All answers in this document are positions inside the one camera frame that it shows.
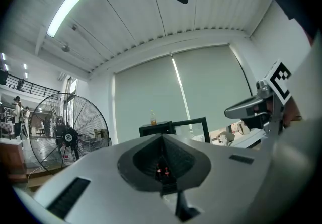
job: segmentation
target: roller blind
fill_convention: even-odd
[[[209,132],[236,122],[224,115],[229,106],[248,98],[246,78],[228,46],[174,54],[190,118],[206,117]]]
[[[178,79],[170,56],[115,76],[115,117],[119,142],[140,137],[139,127],[150,123],[187,120]]]

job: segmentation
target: bottle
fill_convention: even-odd
[[[156,165],[156,173],[157,173],[157,177],[160,179],[161,178],[161,169],[159,167],[159,163]]]
[[[170,174],[170,171],[168,170],[168,167],[166,167],[166,169],[165,169],[165,175],[166,175],[166,177],[169,177],[169,174]]]
[[[153,110],[151,110],[151,125],[156,125],[156,118]]]

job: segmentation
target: standing fan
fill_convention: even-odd
[[[112,145],[100,111],[75,94],[58,93],[43,100],[32,114],[29,131],[36,159],[52,174]]]

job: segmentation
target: balcony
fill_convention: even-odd
[[[31,83],[24,79],[13,76],[12,74],[8,74],[8,77],[6,80],[6,86],[9,88],[18,90],[20,92],[38,95],[44,98],[57,94],[53,97],[53,99],[58,99],[58,93],[60,93],[60,91]]]

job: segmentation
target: fan guard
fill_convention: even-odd
[[[112,145],[98,108],[69,93],[44,99],[32,114],[29,133],[36,159],[52,174],[87,153]]]

